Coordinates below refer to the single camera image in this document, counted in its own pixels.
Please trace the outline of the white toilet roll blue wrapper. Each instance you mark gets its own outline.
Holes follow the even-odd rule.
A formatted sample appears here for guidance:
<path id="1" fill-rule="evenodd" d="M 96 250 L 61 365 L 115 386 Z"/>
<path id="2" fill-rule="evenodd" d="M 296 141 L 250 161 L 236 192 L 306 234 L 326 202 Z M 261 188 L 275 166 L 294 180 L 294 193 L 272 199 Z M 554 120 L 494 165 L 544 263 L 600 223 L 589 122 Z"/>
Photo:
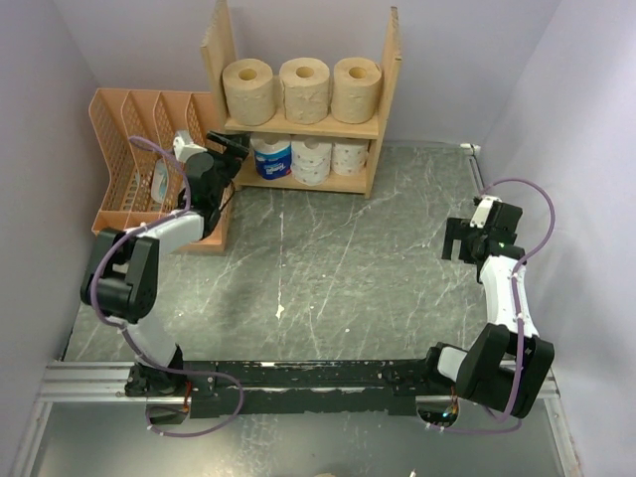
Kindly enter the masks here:
<path id="1" fill-rule="evenodd" d="M 276 180 L 291 173 L 291 136 L 287 134 L 258 133 L 250 137 L 255 169 L 265 180 Z"/>

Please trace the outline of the beige toilet roll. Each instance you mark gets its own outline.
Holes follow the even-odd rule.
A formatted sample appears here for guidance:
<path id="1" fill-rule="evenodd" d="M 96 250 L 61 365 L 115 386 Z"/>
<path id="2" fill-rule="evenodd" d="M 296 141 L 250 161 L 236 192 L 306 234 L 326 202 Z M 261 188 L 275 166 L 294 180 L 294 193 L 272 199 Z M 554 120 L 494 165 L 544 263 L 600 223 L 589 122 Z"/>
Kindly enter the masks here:
<path id="1" fill-rule="evenodd" d="M 229 114 L 246 126 L 259 126 L 275 113 L 271 67 L 258 59 L 242 59 L 223 70 L 223 86 Z"/>
<path id="2" fill-rule="evenodd" d="M 361 124 L 374 115 L 380 96 L 383 74 L 372 60 L 352 57 L 334 67 L 331 113 L 348 124 Z"/>
<path id="3" fill-rule="evenodd" d="M 315 124 L 327 117 L 330 104 L 329 67 L 314 58 L 296 58 L 279 70 L 285 118 L 295 124 Z"/>

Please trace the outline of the white dotted toilet roll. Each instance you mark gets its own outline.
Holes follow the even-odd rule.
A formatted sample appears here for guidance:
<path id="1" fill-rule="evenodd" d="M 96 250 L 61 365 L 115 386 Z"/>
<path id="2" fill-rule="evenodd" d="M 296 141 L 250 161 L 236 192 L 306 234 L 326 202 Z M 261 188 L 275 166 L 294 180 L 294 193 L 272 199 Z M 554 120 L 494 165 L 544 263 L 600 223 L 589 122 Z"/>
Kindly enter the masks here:
<path id="1" fill-rule="evenodd" d="M 317 136 L 295 135 L 291 140 L 291 173 L 300 183 L 318 186 L 331 170 L 332 142 Z"/>

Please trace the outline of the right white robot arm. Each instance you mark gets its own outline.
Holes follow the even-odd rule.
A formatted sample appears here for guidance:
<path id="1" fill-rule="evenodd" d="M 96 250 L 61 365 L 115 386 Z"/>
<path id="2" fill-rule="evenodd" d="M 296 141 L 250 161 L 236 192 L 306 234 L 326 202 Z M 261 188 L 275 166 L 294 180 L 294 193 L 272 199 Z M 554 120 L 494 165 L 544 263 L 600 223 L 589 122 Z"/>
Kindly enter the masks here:
<path id="1" fill-rule="evenodd" d="M 433 395 L 448 390 L 505 416 L 530 412 L 555 357 L 533 323 L 524 277 L 527 258 L 515 245 L 521 208 L 492 196 L 475 200 L 470 219 L 449 218 L 441 257 L 476 267 L 485 291 L 487 321 L 468 350 L 439 343 L 429 349 L 423 387 Z"/>

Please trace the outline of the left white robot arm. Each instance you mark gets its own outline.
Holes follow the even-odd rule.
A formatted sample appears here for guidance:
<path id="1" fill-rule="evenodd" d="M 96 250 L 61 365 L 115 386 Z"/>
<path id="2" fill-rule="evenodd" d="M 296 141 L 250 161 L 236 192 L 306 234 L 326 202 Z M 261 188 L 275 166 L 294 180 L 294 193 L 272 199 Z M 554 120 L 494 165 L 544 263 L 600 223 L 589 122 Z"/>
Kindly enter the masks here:
<path id="1" fill-rule="evenodd" d="M 186 382 L 181 348 L 152 317 L 162 255 L 208 238 L 217 228 L 235 192 L 234 179 L 246 160 L 242 134 L 210 131 L 214 148 L 196 144 L 179 131 L 171 150 L 141 136 L 129 137 L 136 148 L 157 153 L 176 168 L 182 182 L 178 205 L 146 225 L 105 228 L 95 238 L 80 287 L 80 300 L 98 319 L 116 329 L 135 354 L 125 386 L 130 397 L 171 397 Z"/>

